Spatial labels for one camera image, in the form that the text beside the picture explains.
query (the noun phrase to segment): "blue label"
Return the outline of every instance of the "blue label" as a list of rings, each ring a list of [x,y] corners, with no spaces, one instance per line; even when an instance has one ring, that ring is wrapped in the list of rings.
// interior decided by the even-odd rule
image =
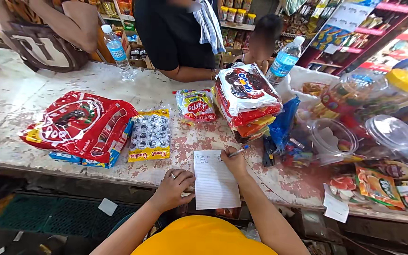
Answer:
[[[117,49],[110,49],[110,53],[111,56],[113,56],[115,61],[124,61],[127,59],[127,56],[125,55],[125,51],[124,49],[121,47],[117,48]]]
[[[284,77],[291,71],[292,67],[294,67],[297,61],[298,57],[294,57],[280,51],[270,67],[270,72],[276,76]]]

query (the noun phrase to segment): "brown bag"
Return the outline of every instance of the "brown bag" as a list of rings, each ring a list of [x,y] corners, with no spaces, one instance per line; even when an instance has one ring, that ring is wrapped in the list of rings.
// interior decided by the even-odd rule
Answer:
[[[4,33],[15,44],[24,61],[54,72],[80,70],[89,60],[88,53],[59,37],[46,25],[10,23]]]

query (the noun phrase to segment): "striped towel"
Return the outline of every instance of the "striped towel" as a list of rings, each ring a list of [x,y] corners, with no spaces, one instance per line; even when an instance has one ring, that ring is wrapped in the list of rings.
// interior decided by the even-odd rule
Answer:
[[[201,9],[193,12],[196,21],[201,25],[200,43],[210,43],[213,54],[226,52],[217,15],[208,0],[196,0],[201,4]]]

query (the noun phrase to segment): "black shirt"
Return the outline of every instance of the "black shirt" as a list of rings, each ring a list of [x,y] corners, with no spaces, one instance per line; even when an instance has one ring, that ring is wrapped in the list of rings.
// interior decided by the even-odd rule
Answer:
[[[217,0],[210,2],[216,11]],[[201,26],[193,13],[166,0],[136,0],[134,9],[136,30],[156,69],[215,68],[210,43],[200,44]]]

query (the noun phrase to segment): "hand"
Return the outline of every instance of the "hand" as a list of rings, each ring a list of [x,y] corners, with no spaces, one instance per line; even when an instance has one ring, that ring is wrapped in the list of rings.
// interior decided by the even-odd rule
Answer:
[[[176,176],[175,179],[171,177],[171,173]],[[195,194],[185,197],[181,197],[180,194],[192,185],[195,180],[196,177],[194,177],[193,173],[190,171],[184,169],[170,169],[166,171],[162,183],[148,202],[150,202],[150,204],[160,213],[166,212],[167,210],[176,208],[185,203],[189,203],[195,197]]]
[[[245,158],[241,153],[228,157],[229,154],[236,152],[237,149],[229,146],[226,150],[221,150],[220,158],[226,164],[228,169],[234,175],[236,179],[245,177],[248,175],[247,172],[247,163]]]

